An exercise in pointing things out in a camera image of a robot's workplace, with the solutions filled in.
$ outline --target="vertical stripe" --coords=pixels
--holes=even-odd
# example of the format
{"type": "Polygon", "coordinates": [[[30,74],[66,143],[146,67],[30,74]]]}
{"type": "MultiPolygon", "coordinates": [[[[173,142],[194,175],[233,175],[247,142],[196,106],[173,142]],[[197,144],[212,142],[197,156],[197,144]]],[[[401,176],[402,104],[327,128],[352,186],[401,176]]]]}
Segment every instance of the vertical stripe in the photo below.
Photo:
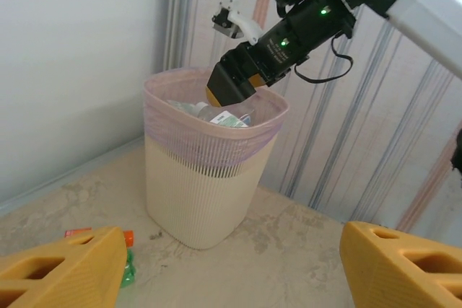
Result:
{"type": "Polygon", "coordinates": [[[430,62],[351,219],[369,221],[373,218],[451,80],[452,75],[439,63],[435,60],[430,62]],[[430,84],[432,80],[437,82],[436,88],[430,84]],[[425,97],[424,107],[420,107],[419,101],[429,88],[432,88],[433,92],[430,97],[425,97]]]}
{"type": "Polygon", "coordinates": [[[187,26],[184,25],[184,22],[189,19],[190,11],[191,0],[169,0],[164,70],[178,68],[183,65],[186,57],[186,41],[188,39],[187,26]]]}
{"type": "Polygon", "coordinates": [[[441,190],[441,187],[443,186],[443,183],[448,177],[451,169],[450,158],[456,149],[456,136],[460,128],[462,128],[462,121],[454,131],[451,139],[445,145],[445,148],[430,170],[427,179],[420,187],[414,200],[403,213],[403,216],[397,226],[398,230],[409,232],[417,223],[420,216],[424,213],[432,199],[435,198],[441,190]]]}
{"type": "MultiPolygon", "coordinates": [[[[362,119],[362,122],[361,122],[361,125],[359,126],[359,130],[358,132],[356,133],[356,136],[354,137],[354,141],[353,141],[353,144],[350,146],[349,148],[349,151],[348,151],[348,154],[346,156],[346,159],[340,169],[340,173],[339,175],[337,176],[336,178],[336,181],[335,181],[335,184],[334,186],[332,187],[331,191],[329,192],[329,197],[328,197],[328,200],[326,202],[326,205],[330,202],[333,194],[334,194],[334,191],[336,191],[336,188],[337,188],[337,185],[339,183],[339,179],[341,177],[341,174],[344,170],[344,168],[348,165],[348,162],[349,162],[349,159],[350,159],[350,156],[352,155],[352,152],[354,151],[355,149],[355,146],[357,144],[357,142],[359,141],[359,135],[361,134],[363,128],[365,127],[365,123],[367,122],[367,120],[369,120],[369,114],[370,114],[370,111],[372,110],[372,107],[374,105],[374,102],[375,100],[377,99],[377,96],[380,92],[380,88],[382,87],[383,85],[383,82],[386,78],[386,76],[388,75],[388,72],[390,71],[390,67],[392,66],[391,64],[391,61],[393,61],[393,59],[396,57],[396,54],[398,53],[398,49],[400,47],[400,44],[401,44],[401,41],[402,41],[402,38],[403,38],[403,35],[400,35],[399,36],[399,39],[398,41],[396,42],[396,45],[395,45],[395,48],[393,49],[393,53],[391,55],[391,59],[390,59],[390,63],[388,64],[388,66],[385,68],[385,71],[383,72],[382,74],[382,77],[380,78],[380,81],[378,83],[378,86],[377,88],[375,89],[375,92],[374,92],[374,95],[372,96],[372,99],[370,100],[369,102],[369,105],[367,106],[367,112],[365,114],[365,117],[362,119]]],[[[344,202],[345,198],[347,197],[346,194],[343,195],[342,199],[341,199],[341,203],[344,202]]]]}
{"type": "MultiPolygon", "coordinates": [[[[360,21],[362,17],[362,10],[363,7],[356,8],[354,10],[354,15],[357,18],[357,22],[360,21]]],[[[347,40],[345,37],[342,37],[339,49],[337,50],[340,54],[348,54],[348,51],[352,45],[352,40],[347,40]]],[[[327,52],[327,54],[324,56],[324,61],[323,65],[321,66],[320,70],[320,75],[323,75],[324,68],[326,66],[326,62],[328,60],[329,55],[331,55],[331,51],[327,52]]],[[[344,59],[340,58],[335,58],[333,63],[331,64],[331,67],[328,72],[328,76],[336,76],[343,71],[343,66],[344,66],[344,59]]],[[[336,81],[327,83],[323,86],[323,92],[321,95],[321,100],[319,103],[316,105],[316,112],[315,112],[315,117],[313,120],[313,124],[310,127],[310,132],[308,134],[308,138],[306,140],[306,145],[303,147],[302,154],[298,158],[297,161],[297,168],[294,170],[292,173],[291,179],[289,186],[287,188],[287,192],[285,192],[285,195],[293,198],[295,195],[295,192],[297,191],[298,185],[300,184],[300,181],[302,179],[303,172],[305,171],[306,164],[308,162],[308,157],[310,156],[311,150],[313,149],[315,140],[318,136],[319,130],[321,129],[321,124],[324,119],[324,115],[327,111],[327,107],[331,101],[332,94],[334,93],[334,89],[336,86],[336,81]]],[[[321,88],[318,84],[315,85],[315,88],[321,88]]],[[[309,110],[311,108],[311,101],[310,104],[308,105],[307,112],[305,114],[305,117],[303,119],[303,122],[305,123],[307,121],[306,117],[309,114],[309,110]]]]}
{"type": "Polygon", "coordinates": [[[253,20],[262,28],[265,28],[266,18],[268,17],[269,0],[256,0],[253,9],[253,20]]]}
{"type": "Polygon", "coordinates": [[[180,66],[191,65],[191,55],[193,52],[194,34],[198,27],[198,16],[197,9],[199,7],[200,0],[186,0],[187,1],[187,12],[185,19],[183,20],[183,34],[184,42],[182,44],[183,50],[181,54],[180,66]]]}
{"type": "Polygon", "coordinates": [[[370,85],[374,79],[375,74],[377,73],[378,67],[382,62],[386,48],[390,42],[391,36],[394,32],[393,27],[385,22],[382,25],[378,39],[375,42],[375,46],[370,54],[369,61],[367,63],[367,68],[365,69],[359,87],[355,92],[352,103],[349,106],[349,109],[346,113],[345,119],[341,125],[339,134],[336,137],[334,146],[329,154],[326,165],[323,168],[321,177],[316,183],[315,191],[311,196],[309,206],[312,208],[318,208],[321,201],[321,196],[326,188],[327,182],[331,177],[334,165],[336,164],[337,159],[343,149],[347,137],[352,129],[352,126],[356,120],[358,112],[362,107],[362,104],[365,100],[366,94],[370,89],[370,85]]]}

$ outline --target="robotic arm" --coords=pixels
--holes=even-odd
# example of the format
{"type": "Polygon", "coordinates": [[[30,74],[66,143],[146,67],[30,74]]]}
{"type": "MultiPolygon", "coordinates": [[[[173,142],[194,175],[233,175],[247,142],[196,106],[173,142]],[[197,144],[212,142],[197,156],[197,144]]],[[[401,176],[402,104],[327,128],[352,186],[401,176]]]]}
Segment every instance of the robotic arm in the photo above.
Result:
{"type": "MultiPolygon", "coordinates": [[[[405,36],[427,51],[462,79],[462,0],[276,0],[281,21],[266,33],[238,11],[237,0],[221,0],[213,17],[214,28],[230,36],[245,36],[246,42],[227,51],[215,65],[207,84],[213,106],[242,102],[263,85],[271,86],[295,73],[310,83],[324,83],[341,76],[312,80],[296,67],[309,59],[319,45],[342,35],[351,38],[356,22],[352,9],[366,4],[387,19],[405,36]]],[[[453,157],[453,166],[462,172],[462,139],[453,157]]]]}

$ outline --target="white wall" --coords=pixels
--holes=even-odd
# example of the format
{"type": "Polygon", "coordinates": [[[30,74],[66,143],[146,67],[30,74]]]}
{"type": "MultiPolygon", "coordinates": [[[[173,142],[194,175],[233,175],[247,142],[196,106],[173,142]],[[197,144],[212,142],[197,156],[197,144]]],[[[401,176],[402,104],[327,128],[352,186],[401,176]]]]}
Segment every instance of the white wall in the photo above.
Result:
{"type": "Polygon", "coordinates": [[[0,202],[142,135],[167,2],[0,0],[0,202]]]}

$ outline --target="striped curtain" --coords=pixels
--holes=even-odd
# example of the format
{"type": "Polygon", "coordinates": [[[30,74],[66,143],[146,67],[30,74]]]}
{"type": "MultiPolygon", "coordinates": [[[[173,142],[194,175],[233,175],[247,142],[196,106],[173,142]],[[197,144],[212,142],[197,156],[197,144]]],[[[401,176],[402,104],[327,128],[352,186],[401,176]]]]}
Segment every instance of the striped curtain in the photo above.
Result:
{"type": "MultiPolygon", "coordinates": [[[[240,1],[265,30],[278,22],[274,0],[240,1]]],[[[188,0],[181,65],[213,66],[237,45],[212,29],[218,3],[188,0]]],[[[336,41],[354,57],[348,75],[321,85],[292,75],[272,87],[291,110],[261,184],[339,221],[462,246],[462,189],[449,162],[462,83],[367,7],[355,12],[354,38],[336,41]]],[[[300,71],[320,79],[346,68],[325,44],[300,71]]]]}

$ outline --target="bottle label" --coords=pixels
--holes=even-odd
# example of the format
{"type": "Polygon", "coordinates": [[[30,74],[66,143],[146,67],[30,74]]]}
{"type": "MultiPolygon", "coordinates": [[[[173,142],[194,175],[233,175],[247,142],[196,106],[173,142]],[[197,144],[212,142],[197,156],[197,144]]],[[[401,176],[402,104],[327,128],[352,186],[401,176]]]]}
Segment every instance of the bottle label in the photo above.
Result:
{"type": "Polygon", "coordinates": [[[219,126],[228,126],[230,128],[248,128],[247,124],[228,111],[221,112],[218,116],[210,120],[210,123],[218,124],[219,126]]]}

